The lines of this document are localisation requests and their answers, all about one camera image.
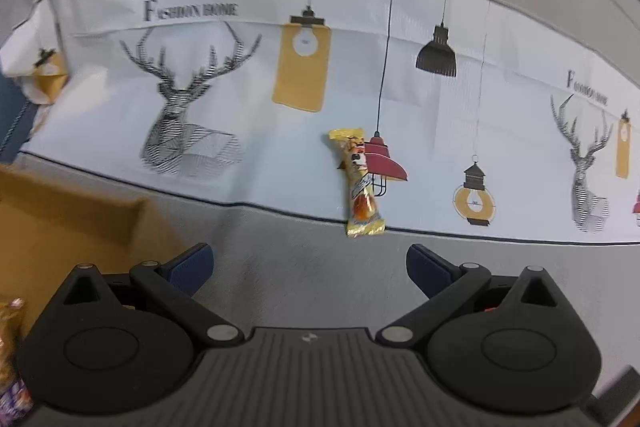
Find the brown cardboard box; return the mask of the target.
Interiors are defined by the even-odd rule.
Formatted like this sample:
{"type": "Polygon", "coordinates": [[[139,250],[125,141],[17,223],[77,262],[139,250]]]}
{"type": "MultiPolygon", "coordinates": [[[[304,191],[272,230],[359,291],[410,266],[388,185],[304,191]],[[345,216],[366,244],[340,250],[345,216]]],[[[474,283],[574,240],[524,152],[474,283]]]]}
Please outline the brown cardboard box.
{"type": "Polygon", "coordinates": [[[70,270],[103,272],[130,265],[144,216],[141,200],[119,200],[1,168],[1,298],[24,301],[26,335],[70,270]]]}

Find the yellow cartoon candy bar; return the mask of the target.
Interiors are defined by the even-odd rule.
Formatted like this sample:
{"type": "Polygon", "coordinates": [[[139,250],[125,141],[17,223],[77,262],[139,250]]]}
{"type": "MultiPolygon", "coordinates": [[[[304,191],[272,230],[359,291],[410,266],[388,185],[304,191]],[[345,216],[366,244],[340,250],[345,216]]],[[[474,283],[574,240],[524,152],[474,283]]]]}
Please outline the yellow cartoon candy bar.
{"type": "Polygon", "coordinates": [[[385,221],[378,210],[373,192],[373,176],[369,171],[361,128],[334,129],[329,139],[342,152],[344,170],[348,182],[349,215],[346,225],[348,237],[380,235],[385,231],[385,221]]]}

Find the clear bag brown cookies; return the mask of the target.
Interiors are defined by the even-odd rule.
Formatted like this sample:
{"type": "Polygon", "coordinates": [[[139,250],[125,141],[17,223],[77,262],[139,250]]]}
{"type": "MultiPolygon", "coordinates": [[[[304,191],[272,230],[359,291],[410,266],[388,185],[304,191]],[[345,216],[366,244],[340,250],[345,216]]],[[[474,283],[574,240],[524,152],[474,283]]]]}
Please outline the clear bag brown cookies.
{"type": "Polygon", "coordinates": [[[1,300],[0,309],[0,391],[6,392],[17,380],[15,357],[25,315],[25,301],[20,298],[1,300]]]}

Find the grey printed sofa cover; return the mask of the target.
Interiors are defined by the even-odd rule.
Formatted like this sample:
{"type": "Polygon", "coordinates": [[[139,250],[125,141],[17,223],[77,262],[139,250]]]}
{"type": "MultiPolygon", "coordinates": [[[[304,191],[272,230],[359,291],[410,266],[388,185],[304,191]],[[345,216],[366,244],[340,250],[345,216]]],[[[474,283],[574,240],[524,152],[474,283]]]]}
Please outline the grey printed sofa cover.
{"type": "Polygon", "coordinates": [[[603,379],[639,362],[639,0],[1,0],[1,77],[38,106],[13,164],[212,245],[244,329],[377,329],[423,243],[541,265],[603,379]],[[383,234],[347,236],[342,128],[383,234]]]}

